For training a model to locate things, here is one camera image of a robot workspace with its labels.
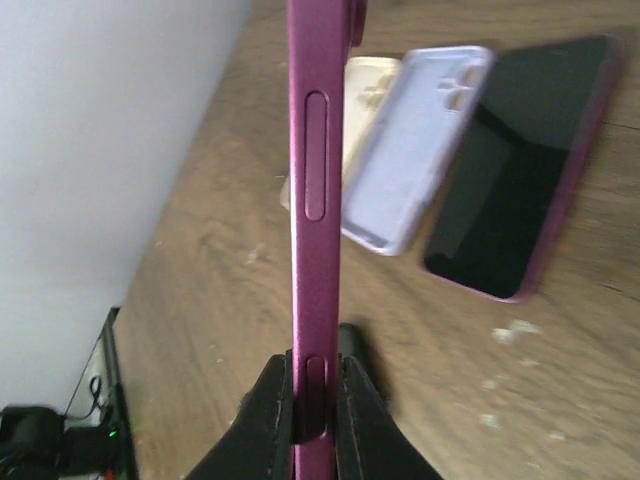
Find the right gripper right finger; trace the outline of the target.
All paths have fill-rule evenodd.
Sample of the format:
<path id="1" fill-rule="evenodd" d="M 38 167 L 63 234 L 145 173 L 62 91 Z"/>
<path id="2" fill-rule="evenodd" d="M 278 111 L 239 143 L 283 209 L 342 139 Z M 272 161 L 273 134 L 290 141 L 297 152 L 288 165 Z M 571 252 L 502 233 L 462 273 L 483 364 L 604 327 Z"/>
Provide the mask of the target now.
<path id="1" fill-rule="evenodd" d="M 373 348 L 359 326 L 338 329 L 341 360 L 336 413 L 339 479 L 439 479 L 395 423 Z"/>

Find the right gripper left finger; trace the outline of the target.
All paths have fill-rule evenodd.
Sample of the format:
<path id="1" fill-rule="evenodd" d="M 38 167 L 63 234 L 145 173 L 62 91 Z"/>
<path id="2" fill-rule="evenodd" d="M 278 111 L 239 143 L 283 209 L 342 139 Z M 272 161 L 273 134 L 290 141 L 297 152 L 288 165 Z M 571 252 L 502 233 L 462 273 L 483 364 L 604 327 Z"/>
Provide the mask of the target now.
<path id="1" fill-rule="evenodd" d="M 293 478 L 294 398 L 291 353 L 272 356 L 228 431 L 188 480 Z"/>

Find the lilac phone case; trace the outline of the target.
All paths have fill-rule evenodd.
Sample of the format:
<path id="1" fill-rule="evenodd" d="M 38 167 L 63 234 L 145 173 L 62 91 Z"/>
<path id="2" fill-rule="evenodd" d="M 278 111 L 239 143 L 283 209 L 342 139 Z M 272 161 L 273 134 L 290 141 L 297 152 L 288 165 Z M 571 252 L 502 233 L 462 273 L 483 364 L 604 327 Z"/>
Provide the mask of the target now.
<path id="1" fill-rule="evenodd" d="M 409 51 L 342 195 L 342 232 L 397 256 L 444 178 L 494 63 L 479 45 Z"/>

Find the black phone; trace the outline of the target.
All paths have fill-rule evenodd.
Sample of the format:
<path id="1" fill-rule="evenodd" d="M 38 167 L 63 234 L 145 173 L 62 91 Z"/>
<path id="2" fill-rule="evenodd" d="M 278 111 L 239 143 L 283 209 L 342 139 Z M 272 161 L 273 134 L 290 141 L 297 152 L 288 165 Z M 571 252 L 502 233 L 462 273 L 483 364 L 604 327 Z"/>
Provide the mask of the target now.
<path id="1" fill-rule="evenodd" d="M 429 274 L 508 303 L 534 288 L 623 63 L 611 34 L 498 57 L 424 251 Z"/>

